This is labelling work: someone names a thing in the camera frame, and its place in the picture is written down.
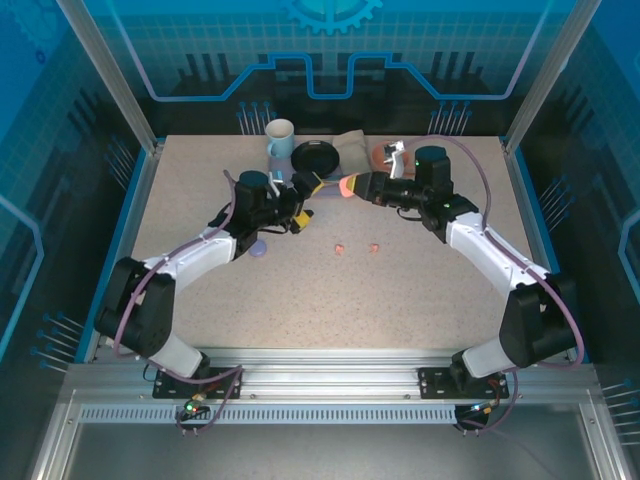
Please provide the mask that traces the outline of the salmon ceramic cup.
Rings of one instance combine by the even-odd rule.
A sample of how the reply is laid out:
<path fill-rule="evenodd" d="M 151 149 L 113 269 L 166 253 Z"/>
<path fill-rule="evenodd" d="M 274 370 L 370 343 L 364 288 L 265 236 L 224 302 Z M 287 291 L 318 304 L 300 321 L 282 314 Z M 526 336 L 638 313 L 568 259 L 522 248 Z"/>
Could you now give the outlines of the salmon ceramic cup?
<path fill-rule="evenodd" d="M 384 140 L 377 143 L 370 154 L 370 166 L 373 171 L 383 171 L 389 173 L 391 171 L 391 164 L 385 163 L 384 147 L 391 143 L 391 140 Z M 410 154 L 405 151 L 402 154 L 404 163 L 404 178 L 412 178 L 415 173 L 414 163 L 410 157 Z"/>

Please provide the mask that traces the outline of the aluminium table side rail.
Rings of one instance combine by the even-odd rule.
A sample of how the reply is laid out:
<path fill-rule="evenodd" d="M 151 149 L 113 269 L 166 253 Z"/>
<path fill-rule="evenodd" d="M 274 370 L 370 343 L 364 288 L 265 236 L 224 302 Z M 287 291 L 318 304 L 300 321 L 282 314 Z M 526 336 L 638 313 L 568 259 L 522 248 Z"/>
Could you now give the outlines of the aluminium table side rail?
<path fill-rule="evenodd" d="M 560 265 L 524 156 L 519 147 L 513 153 L 508 152 L 505 136 L 499 136 L 499 141 L 504 150 L 505 162 L 533 259 L 557 274 L 560 272 Z"/>
<path fill-rule="evenodd" d="M 76 350 L 75 363 L 91 362 L 94 357 L 99 338 L 94 326 L 101 302 L 116 262 L 133 251 L 165 143 L 166 138 L 161 137 L 153 154 L 142 149 L 138 155 Z"/>

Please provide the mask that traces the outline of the grey metal shelf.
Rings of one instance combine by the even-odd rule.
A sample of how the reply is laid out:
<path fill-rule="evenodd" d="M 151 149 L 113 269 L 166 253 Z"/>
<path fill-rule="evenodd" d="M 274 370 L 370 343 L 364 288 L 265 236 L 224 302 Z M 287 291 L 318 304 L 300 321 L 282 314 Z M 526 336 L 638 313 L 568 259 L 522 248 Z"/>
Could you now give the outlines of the grey metal shelf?
<path fill-rule="evenodd" d="M 445 425 L 217 425 L 54 419 L 27 480 L 640 480 L 591 405 L 524 405 L 497 429 Z"/>

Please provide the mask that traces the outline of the lavender tray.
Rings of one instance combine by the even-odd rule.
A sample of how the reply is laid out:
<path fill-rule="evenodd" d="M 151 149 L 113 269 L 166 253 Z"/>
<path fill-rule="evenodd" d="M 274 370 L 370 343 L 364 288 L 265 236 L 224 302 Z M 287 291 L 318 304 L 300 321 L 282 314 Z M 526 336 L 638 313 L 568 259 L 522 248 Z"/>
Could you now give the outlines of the lavender tray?
<path fill-rule="evenodd" d="M 291 165 L 291 157 L 289 158 L 270 158 L 269 159 L 269 171 L 280 171 L 281 178 L 287 185 L 292 185 L 291 178 L 293 174 L 296 172 Z M 341 194 L 339 192 L 339 180 L 343 177 L 343 173 L 341 172 L 340 167 L 336 171 L 334 171 L 328 178 L 322 179 L 325 186 L 318 191 L 313 198 L 329 198 L 329 197 L 340 197 Z"/>

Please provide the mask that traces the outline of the aluminium mounting rail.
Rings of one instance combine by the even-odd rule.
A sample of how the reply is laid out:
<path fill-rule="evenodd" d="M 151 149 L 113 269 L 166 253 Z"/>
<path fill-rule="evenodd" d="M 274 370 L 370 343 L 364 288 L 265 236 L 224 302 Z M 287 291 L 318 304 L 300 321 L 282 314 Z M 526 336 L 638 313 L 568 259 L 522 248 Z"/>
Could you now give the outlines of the aluminium mounting rail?
<path fill-rule="evenodd" d="M 243 403 L 416 403 L 417 371 L 446 367 L 449 349 L 211 348 L 212 364 L 244 369 Z M 89 364 L 69 367 L 61 396 L 78 403 L 149 403 L 141 362 L 102 347 Z M 603 395 L 595 369 L 529 367 L 517 374 L 522 404 L 580 404 Z"/>

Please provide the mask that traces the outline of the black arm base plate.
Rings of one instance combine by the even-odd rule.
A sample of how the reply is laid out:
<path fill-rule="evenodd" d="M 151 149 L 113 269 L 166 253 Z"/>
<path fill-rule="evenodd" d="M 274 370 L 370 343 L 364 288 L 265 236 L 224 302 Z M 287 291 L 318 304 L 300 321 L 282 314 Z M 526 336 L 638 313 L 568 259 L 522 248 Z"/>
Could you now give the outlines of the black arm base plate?
<path fill-rule="evenodd" d="M 507 399 L 509 387 L 504 374 L 475 378 L 452 367 L 424 367 L 417 370 L 423 400 Z"/>
<path fill-rule="evenodd" d="M 206 400 L 222 400 L 231 390 L 230 399 L 239 399 L 242 386 L 242 375 L 235 382 L 235 373 L 231 373 L 215 382 L 191 384 L 179 381 L 166 373 L 157 372 L 152 397 L 154 399 L 187 400 L 196 394 L 203 394 Z"/>

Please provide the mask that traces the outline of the black plate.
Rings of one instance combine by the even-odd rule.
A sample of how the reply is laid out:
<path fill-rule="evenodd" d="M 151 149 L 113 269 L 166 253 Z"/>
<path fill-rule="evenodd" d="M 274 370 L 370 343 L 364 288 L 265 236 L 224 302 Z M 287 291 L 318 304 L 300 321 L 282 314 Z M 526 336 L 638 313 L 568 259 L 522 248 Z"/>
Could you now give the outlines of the black plate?
<path fill-rule="evenodd" d="M 328 178 L 339 167 L 336 148 L 326 141 L 311 140 L 298 145 L 292 152 L 291 165 L 296 172 L 312 172 Z"/>

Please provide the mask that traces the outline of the beige folded cloth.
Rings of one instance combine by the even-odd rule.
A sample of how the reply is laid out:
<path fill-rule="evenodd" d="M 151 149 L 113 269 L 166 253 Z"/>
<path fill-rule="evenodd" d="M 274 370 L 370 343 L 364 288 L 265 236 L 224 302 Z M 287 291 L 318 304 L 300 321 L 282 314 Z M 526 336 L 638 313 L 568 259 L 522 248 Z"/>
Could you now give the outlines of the beige folded cloth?
<path fill-rule="evenodd" d="M 362 129 L 334 136 L 332 146 L 339 155 L 339 167 L 344 175 L 371 171 L 365 134 Z"/>

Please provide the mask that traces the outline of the light blue mug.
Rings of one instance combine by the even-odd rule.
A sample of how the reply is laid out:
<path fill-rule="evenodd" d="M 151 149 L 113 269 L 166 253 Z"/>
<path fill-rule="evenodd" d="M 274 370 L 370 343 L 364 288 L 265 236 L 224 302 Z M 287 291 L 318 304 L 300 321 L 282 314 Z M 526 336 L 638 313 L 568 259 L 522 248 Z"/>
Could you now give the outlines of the light blue mug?
<path fill-rule="evenodd" d="M 286 119 L 274 119 L 265 128 L 266 152 L 272 158 L 289 158 L 294 150 L 294 125 Z"/>

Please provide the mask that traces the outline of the aluminium frame post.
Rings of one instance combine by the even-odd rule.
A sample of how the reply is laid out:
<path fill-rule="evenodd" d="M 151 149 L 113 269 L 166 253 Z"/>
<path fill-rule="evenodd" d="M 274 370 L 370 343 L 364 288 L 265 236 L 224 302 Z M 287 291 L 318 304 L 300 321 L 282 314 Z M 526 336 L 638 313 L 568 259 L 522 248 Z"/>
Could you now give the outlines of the aluminium frame post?
<path fill-rule="evenodd" d="M 566 67 L 602 0 L 576 0 L 531 89 L 507 131 L 504 152 L 514 156 L 560 74 Z"/>
<path fill-rule="evenodd" d="M 107 42 L 83 0 L 56 0 L 137 141 L 147 154 L 158 141 Z"/>

